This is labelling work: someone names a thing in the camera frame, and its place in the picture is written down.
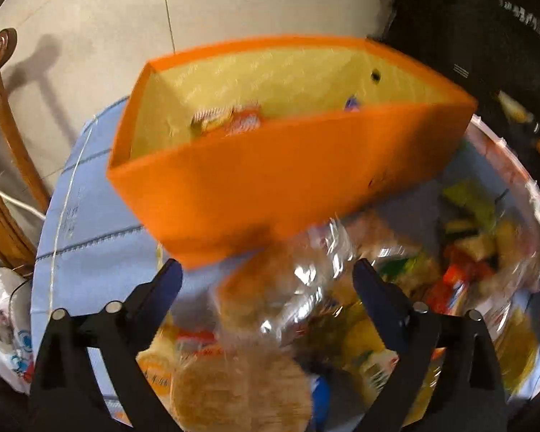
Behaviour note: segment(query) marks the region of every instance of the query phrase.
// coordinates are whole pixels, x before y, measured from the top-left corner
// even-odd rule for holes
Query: metal screw head
[[[482,314],[478,310],[474,310],[474,309],[468,310],[468,316],[474,321],[482,320]]]
[[[66,316],[64,309],[56,309],[52,312],[52,320],[62,320]]]
[[[418,313],[427,313],[428,306],[424,302],[414,302],[412,305],[412,308],[414,308],[414,311],[417,311]]]
[[[122,302],[120,301],[108,302],[105,307],[108,313],[117,313],[120,311],[121,308],[122,308]]]

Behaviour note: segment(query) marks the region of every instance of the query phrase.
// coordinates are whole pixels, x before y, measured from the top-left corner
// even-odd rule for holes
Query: orange cardboard box
[[[354,96],[358,111],[344,111]],[[193,137],[196,112],[257,102],[263,125]],[[381,44],[273,37],[150,61],[108,164],[117,193],[186,269],[268,245],[430,179],[476,101]]]

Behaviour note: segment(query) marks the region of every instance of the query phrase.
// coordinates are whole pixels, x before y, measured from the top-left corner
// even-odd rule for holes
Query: table
[[[58,179],[42,229],[32,288],[32,342],[38,352],[49,314],[64,307],[71,315],[100,311],[111,300],[123,301],[133,288],[148,282],[167,258],[161,246],[145,231],[105,178],[108,154],[127,98],[118,100],[88,121]],[[449,177],[464,178],[468,167],[483,184],[500,193],[504,185],[488,163],[471,146],[461,148],[445,170]],[[421,242],[436,253],[429,223],[438,211],[428,207],[428,197],[441,189],[429,181],[377,209],[396,231]],[[212,284],[230,273],[242,255],[184,274],[182,290],[173,307],[177,323],[199,323]],[[540,293],[522,297],[540,320]],[[116,401],[98,350],[90,357],[102,394]],[[540,389],[540,356],[530,379],[514,398],[516,405]]]

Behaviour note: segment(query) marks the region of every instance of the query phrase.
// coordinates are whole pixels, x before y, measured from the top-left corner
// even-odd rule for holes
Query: white plastic bag
[[[30,284],[21,286],[23,282],[14,271],[0,268],[0,376],[16,391],[28,394],[34,362]]]

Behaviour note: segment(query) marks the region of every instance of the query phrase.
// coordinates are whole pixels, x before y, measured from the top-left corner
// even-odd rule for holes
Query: tiled floor
[[[30,156],[47,186],[85,120],[127,95],[145,60],[276,33],[377,34],[390,0],[6,0],[0,29],[18,46],[3,69]],[[0,185],[29,201],[0,141]],[[29,233],[36,240],[36,223]]]

